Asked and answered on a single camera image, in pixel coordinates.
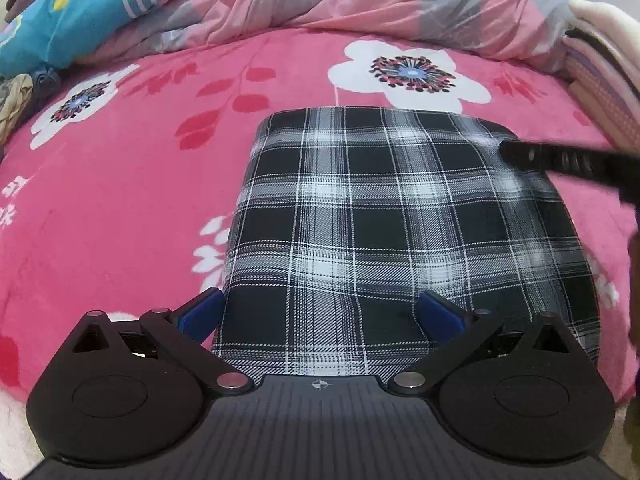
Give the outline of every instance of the crosshair symbol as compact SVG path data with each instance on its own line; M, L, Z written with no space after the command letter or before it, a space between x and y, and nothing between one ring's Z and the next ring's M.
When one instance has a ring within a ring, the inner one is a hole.
M327 388L328 386L332 386L331 383L328 383L327 381L325 381L323 379L316 379L312 383L308 383L308 384L310 386L313 386L318 391L322 390L323 388Z

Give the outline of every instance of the pink bed sheet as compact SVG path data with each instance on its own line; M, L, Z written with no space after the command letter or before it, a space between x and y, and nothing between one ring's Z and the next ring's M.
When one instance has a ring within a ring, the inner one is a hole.
M405 71L428 57L456 87L420 93L378 81L373 60L393 56L407 56ZM70 82L0 164L0 383L20 400L85 311L125 319L222 284L256 127L273 112L448 110L521 139L609 147L551 76L388 38L271 30L105 70ZM626 341L633 212L613 192L553 180L594 270L599 367L621 399L638 368Z

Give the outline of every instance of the folded plaid garment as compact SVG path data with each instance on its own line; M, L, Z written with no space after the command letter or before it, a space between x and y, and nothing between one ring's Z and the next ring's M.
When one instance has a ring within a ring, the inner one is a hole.
M387 108L308 108L258 129L227 250L212 351L264 374L377 374L431 351L425 289L518 330L559 312L591 355L590 270L553 185L497 153L488 121Z

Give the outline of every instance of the ribbed gray panel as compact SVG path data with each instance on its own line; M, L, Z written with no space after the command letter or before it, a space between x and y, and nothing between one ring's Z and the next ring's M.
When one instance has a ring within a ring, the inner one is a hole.
M215 402L202 425L164 455L87 470L47 460L28 480L618 480L594 458L520 467L459 444L418 399L373 377L267 376L247 396Z

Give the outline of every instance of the flower center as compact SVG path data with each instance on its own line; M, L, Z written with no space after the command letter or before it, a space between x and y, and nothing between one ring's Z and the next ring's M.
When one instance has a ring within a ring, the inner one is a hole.
M426 91L430 94L449 92L449 89L455 86L452 80L456 78L453 74L439 69L424 56L396 56L393 59L377 57L373 60L369 72L391 88L404 86L407 90Z
M103 95L105 88L107 88L110 83L111 81L96 83L89 88L79 91L76 95L73 95L71 99L68 99L60 108L53 112L49 122L57 123L73 119L84 108L91 106L91 101Z

